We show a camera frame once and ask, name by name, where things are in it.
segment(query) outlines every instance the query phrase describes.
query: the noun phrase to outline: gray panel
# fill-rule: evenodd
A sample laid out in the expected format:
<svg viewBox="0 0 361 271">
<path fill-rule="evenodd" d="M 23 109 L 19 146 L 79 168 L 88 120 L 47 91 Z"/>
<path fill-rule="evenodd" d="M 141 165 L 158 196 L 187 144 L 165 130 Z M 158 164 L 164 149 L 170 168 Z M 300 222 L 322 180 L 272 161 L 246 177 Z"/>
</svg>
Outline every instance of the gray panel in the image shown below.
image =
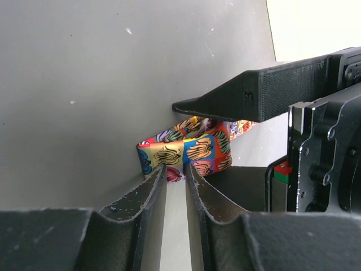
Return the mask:
<svg viewBox="0 0 361 271">
<path fill-rule="evenodd" d="M 274 63 L 265 0 L 0 0 L 0 208 L 101 207 L 171 112 Z"/>
</svg>

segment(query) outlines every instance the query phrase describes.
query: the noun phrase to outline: patterned fabric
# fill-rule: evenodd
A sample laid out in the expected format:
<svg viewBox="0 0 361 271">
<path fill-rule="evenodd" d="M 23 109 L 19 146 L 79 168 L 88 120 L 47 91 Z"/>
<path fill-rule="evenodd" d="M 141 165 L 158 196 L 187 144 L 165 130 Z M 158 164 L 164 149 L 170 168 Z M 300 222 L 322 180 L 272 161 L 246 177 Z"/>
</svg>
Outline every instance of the patterned fabric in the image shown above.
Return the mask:
<svg viewBox="0 0 361 271">
<path fill-rule="evenodd" d="M 168 182 L 183 180 L 188 163 L 203 176 L 222 171 L 232 164 L 230 140 L 254 125 L 191 117 L 137 145 L 143 174 L 147 178 L 159 164 L 168 165 Z"/>
</svg>

